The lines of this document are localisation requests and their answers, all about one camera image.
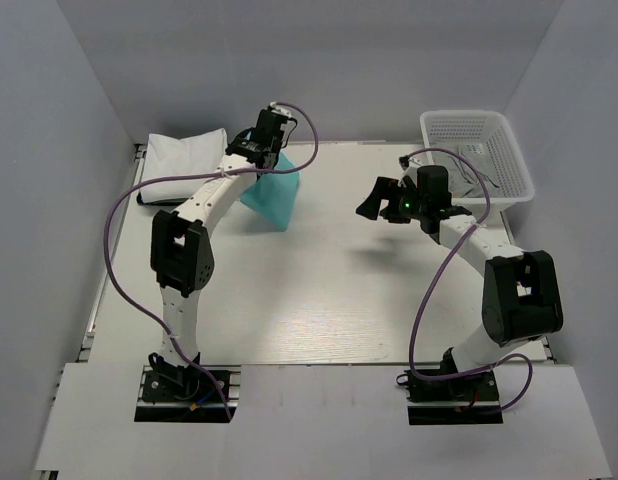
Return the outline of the teal t-shirt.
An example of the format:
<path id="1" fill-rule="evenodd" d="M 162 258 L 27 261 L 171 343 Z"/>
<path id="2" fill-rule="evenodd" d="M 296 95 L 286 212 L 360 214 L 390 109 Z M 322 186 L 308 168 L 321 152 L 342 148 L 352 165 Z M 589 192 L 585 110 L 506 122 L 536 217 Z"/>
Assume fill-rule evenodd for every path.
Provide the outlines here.
<path id="1" fill-rule="evenodd" d="M 286 231 L 299 189 L 300 174 L 266 174 L 240 196 L 240 201 L 278 231 Z"/>

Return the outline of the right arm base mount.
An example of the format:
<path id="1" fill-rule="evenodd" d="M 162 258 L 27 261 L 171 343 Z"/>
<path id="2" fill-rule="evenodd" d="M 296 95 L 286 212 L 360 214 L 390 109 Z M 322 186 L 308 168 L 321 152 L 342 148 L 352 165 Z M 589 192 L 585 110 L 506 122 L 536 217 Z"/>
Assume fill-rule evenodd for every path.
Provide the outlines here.
<path id="1" fill-rule="evenodd" d="M 428 382 L 405 370 L 396 377 L 406 390 L 410 426 L 499 425 L 500 395 L 491 372 L 450 381 Z"/>

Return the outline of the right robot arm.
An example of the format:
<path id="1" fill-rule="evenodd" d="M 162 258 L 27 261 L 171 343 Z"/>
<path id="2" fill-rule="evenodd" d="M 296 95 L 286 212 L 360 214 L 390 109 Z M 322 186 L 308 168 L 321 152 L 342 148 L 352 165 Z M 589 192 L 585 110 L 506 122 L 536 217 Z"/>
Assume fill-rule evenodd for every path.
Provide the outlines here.
<path id="1" fill-rule="evenodd" d="M 499 241 L 468 209 L 453 204 L 444 167 L 421 167 L 401 179 L 377 178 L 356 213 L 372 221 L 417 221 L 425 234 L 448 249 L 445 264 L 460 257 L 481 275 L 480 325 L 449 350 L 439 374 L 413 373 L 420 380 L 440 381 L 448 396 L 466 397 L 477 385 L 476 375 L 516 357 L 522 345 L 562 328 L 552 256 Z"/>

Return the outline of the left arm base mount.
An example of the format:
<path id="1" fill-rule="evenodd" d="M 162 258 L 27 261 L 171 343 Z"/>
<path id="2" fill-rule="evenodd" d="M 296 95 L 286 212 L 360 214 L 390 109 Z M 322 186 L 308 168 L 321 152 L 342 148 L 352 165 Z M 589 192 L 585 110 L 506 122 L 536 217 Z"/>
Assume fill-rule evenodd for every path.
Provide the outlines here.
<path id="1" fill-rule="evenodd" d="M 230 422 L 220 394 L 204 374 L 193 386 L 175 390 L 172 382 L 143 368 L 135 407 L 136 423 L 226 424 Z"/>

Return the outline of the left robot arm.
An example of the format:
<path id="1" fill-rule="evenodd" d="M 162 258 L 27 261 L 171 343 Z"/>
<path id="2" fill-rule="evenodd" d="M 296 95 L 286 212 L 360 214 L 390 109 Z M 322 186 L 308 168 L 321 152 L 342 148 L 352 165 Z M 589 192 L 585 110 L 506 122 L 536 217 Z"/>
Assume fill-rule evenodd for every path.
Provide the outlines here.
<path id="1" fill-rule="evenodd" d="M 166 376 L 166 387 L 177 398 L 191 398 L 200 387 L 200 374 L 189 364 L 199 362 L 198 304 L 215 267 L 212 233 L 239 196 L 259 180 L 255 173 L 228 172 L 275 168 L 290 122 L 297 120 L 274 103 L 261 110 L 249 134 L 229 144 L 216 168 L 220 176 L 205 181 L 172 212 L 161 211 L 153 218 L 150 266 L 160 286 L 162 321 L 169 331 L 149 363 Z"/>

